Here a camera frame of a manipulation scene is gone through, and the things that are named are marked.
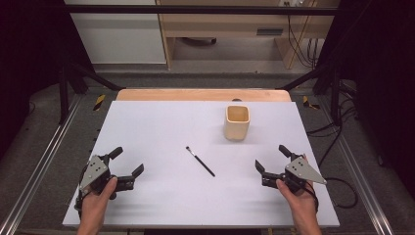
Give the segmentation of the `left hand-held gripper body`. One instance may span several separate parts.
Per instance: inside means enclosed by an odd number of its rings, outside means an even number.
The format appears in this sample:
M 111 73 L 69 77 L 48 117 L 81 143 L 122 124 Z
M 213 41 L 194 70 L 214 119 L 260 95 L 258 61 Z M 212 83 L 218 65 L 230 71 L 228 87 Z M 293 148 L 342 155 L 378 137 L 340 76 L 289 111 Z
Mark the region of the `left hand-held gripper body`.
M 89 193 L 96 192 L 101 194 L 105 189 L 107 183 L 110 181 L 113 174 L 111 174 L 109 164 L 110 160 L 116 158 L 115 154 L 108 154 L 105 156 L 94 155 L 87 163 L 85 170 L 81 173 L 81 178 L 78 186 L 78 199 L 83 200 Z M 110 196 L 111 200 L 116 198 L 116 193 L 121 191 L 129 191 L 134 189 L 135 176 L 121 176 L 117 179 L 116 187 Z

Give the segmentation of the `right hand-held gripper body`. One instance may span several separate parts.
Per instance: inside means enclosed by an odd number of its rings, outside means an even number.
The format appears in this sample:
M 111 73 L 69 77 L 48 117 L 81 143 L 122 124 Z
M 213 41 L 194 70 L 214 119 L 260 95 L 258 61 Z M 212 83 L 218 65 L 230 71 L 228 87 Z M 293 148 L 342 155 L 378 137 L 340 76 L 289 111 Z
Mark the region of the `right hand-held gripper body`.
M 323 185 L 327 183 L 326 179 L 307 162 L 303 155 L 292 155 L 292 161 L 285 166 L 283 173 L 267 172 L 261 166 L 260 175 L 263 186 L 278 188 L 276 180 L 280 179 L 293 194 L 299 190 L 305 190 L 308 181 Z

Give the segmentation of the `person's right hand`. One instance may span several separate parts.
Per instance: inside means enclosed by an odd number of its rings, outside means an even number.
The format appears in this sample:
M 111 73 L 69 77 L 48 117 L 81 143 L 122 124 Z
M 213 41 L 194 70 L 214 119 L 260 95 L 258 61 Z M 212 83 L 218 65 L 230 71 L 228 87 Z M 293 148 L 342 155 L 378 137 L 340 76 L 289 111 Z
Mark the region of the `person's right hand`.
M 288 202 L 294 220 L 310 221 L 316 218 L 314 198 L 309 193 L 293 194 L 280 179 L 276 180 L 276 185 L 281 195 Z

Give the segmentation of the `person's left hand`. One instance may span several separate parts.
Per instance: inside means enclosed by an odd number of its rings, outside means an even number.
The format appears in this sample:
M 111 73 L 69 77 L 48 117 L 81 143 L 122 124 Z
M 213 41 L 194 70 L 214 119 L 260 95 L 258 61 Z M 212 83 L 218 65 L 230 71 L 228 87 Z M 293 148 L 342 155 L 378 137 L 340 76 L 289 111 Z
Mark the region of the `person's left hand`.
M 102 222 L 105 217 L 110 196 L 115 191 L 117 178 L 112 177 L 105 186 L 104 190 L 99 194 L 88 194 L 82 204 L 82 222 Z

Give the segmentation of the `beige square cup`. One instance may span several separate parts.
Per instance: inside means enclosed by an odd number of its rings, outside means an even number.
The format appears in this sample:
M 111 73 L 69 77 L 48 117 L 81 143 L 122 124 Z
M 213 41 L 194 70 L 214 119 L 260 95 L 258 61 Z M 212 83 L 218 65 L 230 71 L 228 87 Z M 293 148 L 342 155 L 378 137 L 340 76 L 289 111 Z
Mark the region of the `beige square cup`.
M 223 132 L 230 141 L 242 141 L 248 134 L 250 110 L 246 106 L 228 106 L 225 110 Z

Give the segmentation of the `yellow black tape marker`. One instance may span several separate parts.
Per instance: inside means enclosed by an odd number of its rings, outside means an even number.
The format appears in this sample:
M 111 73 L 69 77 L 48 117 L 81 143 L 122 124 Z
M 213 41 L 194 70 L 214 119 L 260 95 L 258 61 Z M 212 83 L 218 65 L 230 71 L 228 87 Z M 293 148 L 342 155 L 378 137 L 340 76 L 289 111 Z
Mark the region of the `yellow black tape marker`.
M 315 105 L 315 104 L 311 104 L 309 102 L 307 96 L 302 96 L 302 103 L 303 103 L 303 106 L 306 107 L 306 108 L 310 108 L 310 109 L 313 109 L 313 110 L 320 110 L 320 106 Z
M 98 96 L 96 103 L 94 105 L 93 111 L 99 111 L 104 100 L 105 100 L 106 95 L 105 94 L 101 94 Z

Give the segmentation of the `thin black brush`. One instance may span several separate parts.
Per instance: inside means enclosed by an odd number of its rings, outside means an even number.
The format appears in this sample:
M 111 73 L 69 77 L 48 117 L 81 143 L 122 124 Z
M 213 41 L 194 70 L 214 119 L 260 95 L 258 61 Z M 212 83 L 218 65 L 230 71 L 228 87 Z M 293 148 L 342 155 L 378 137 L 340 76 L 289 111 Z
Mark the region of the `thin black brush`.
M 203 168 L 212 176 L 215 177 L 215 173 L 191 150 L 189 146 L 185 147 L 186 150 L 196 159 L 198 163 L 200 163 Z

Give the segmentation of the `wooden board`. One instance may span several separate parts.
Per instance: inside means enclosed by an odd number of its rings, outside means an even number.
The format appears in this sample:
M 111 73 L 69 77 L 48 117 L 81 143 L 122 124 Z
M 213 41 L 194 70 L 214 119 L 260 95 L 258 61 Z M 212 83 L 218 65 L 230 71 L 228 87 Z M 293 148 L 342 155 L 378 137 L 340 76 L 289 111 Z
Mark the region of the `wooden board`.
M 234 101 L 291 102 L 288 91 L 275 89 L 122 89 L 117 101 Z

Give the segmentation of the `white cabinet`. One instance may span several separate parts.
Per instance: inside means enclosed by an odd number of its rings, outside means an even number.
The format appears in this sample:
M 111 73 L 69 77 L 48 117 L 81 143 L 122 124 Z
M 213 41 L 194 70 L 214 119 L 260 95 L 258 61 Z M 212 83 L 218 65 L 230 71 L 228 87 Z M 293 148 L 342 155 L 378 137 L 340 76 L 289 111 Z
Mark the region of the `white cabinet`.
M 71 14 L 93 65 L 164 64 L 157 14 Z

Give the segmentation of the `light wooden desk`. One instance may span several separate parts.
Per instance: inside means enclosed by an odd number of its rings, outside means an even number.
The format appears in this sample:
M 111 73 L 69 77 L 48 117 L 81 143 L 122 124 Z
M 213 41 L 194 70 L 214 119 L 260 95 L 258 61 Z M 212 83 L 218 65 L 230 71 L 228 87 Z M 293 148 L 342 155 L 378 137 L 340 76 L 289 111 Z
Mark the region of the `light wooden desk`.
M 341 0 L 156 0 L 159 6 L 243 6 L 336 8 Z M 270 37 L 286 69 L 291 69 L 306 37 L 324 38 L 331 16 L 161 14 L 167 38 Z

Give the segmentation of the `aluminium floor rail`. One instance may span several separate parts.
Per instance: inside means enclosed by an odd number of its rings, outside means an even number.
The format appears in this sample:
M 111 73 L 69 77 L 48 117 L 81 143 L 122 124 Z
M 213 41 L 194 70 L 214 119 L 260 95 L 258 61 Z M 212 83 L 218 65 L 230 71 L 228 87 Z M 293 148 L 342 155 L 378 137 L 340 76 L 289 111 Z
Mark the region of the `aluminium floor rail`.
M 0 225 L 0 235 L 14 235 L 21 223 L 23 216 L 30 205 L 41 181 L 46 174 L 50 163 L 54 160 L 62 141 L 64 140 L 74 116 L 82 101 L 82 95 L 74 95 L 69 106 L 69 113 L 67 117 L 60 123 L 49 141 L 47 148 L 43 152 L 36 168 L 32 172 L 30 178 L 26 182 L 21 194 L 19 195 L 12 210 Z
M 318 97 L 318 100 L 327 119 L 334 119 L 334 117 L 331 115 L 331 112 L 329 111 L 329 108 L 331 108 L 331 103 L 329 102 L 328 98 Z M 344 124 L 344 118 L 342 116 L 347 111 L 349 111 L 349 113 L 352 112 L 352 110 L 355 108 L 351 104 L 351 101 L 346 100 L 341 100 L 338 105 L 339 108 L 337 108 L 337 112 L 335 112 L 335 114 L 339 115 L 337 118 L 340 120 L 340 124 Z M 354 153 L 346 141 L 344 136 L 345 130 L 346 128 L 342 127 L 342 131 L 338 132 L 339 137 L 336 143 L 338 144 L 338 149 L 340 150 L 341 156 L 344 159 L 346 168 L 355 186 L 355 190 L 359 197 L 359 202 L 361 202 L 366 209 L 371 223 L 376 230 L 376 234 L 394 235 L 392 226 L 387 219 L 377 197 L 375 196 L 375 193 L 368 179 L 366 178 L 363 169 L 359 166 Z

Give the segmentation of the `black metal frame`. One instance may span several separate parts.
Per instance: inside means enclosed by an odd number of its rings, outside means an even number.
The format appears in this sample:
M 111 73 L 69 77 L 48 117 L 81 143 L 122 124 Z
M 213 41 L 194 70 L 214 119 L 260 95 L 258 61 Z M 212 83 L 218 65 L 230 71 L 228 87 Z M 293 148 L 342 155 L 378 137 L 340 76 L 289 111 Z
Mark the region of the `black metal frame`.
M 62 5 L 50 6 L 56 11 L 74 14 L 204 14 L 204 15 L 287 15 L 336 16 L 335 7 L 244 7 L 244 6 L 174 6 L 174 5 Z

